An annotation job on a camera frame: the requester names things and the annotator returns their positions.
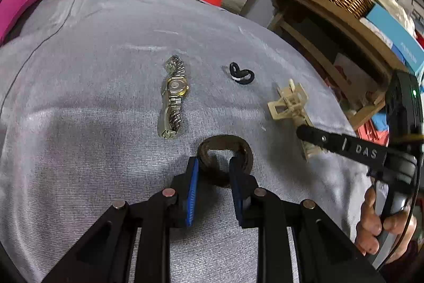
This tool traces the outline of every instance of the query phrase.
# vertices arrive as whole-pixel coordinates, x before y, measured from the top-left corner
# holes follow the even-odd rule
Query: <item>watch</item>
[[[184,62],[173,55],[165,64],[168,72],[166,85],[162,92],[163,109],[159,134],[164,138],[174,138],[181,126],[182,98],[189,87],[185,78]]]

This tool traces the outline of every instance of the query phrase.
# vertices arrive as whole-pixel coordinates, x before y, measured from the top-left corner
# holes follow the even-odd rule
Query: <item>thin black wire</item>
[[[408,218],[406,220],[405,228],[403,229],[403,232],[400,235],[400,238],[399,238],[397,244],[395,245],[395,247],[393,247],[393,249],[390,251],[389,255],[383,260],[383,262],[377,268],[377,271],[380,271],[381,268],[385,265],[385,263],[389,260],[389,258],[396,252],[396,250],[399,248],[399,245],[402,242],[402,240],[405,237],[405,234],[408,230],[409,222],[411,221],[411,218],[412,218],[412,213],[414,211],[415,203],[417,201],[417,196],[418,196],[418,190],[419,190],[419,187],[420,187],[422,164],[423,164],[423,153],[420,153],[420,156],[419,156],[418,162],[417,162],[417,171],[416,171],[416,174],[415,174],[415,190],[414,190],[414,195],[412,197],[411,209],[409,210],[409,214],[408,214]]]

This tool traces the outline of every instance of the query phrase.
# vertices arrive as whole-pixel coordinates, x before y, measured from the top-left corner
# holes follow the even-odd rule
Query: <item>human hand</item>
[[[363,255],[366,253],[376,254],[379,248],[378,240],[376,236],[380,234],[382,227],[392,234],[396,234],[399,238],[402,234],[403,229],[408,218],[409,208],[398,212],[397,214],[387,217],[383,225],[381,224],[380,218],[374,212],[375,202],[375,190],[374,187],[370,187],[365,192],[365,201],[361,206],[361,220],[356,225],[356,239],[355,245],[362,252]],[[387,263],[400,258],[408,248],[409,241],[415,232],[417,226],[417,220],[412,216],[408,230],[397,248],[396,252],[389,258]]]

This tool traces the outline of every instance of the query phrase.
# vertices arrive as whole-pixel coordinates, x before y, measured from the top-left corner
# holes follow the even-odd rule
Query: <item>teal box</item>
[[[417,76],[424,66],[424,49],[418,41],[379,4],[374,5],[366,18],[393,41],[405,58],[406,65]]]

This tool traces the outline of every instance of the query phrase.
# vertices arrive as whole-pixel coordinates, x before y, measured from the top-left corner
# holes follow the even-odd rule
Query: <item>beige plastic clip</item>
[[[304,108],[308,101],[308,94],[306,94],[300,83],[294,84],[290,78],[289,87],[284,89],[277,88],[277,91],[280,99],[268,102],[268,108],[274,120],[292,118],[296,128],[302,124],[313,126]],[[322,148],[311,143],[304,141],[300,141],[300,143],[302,144],[306,160],[312,155],[323,151]]]

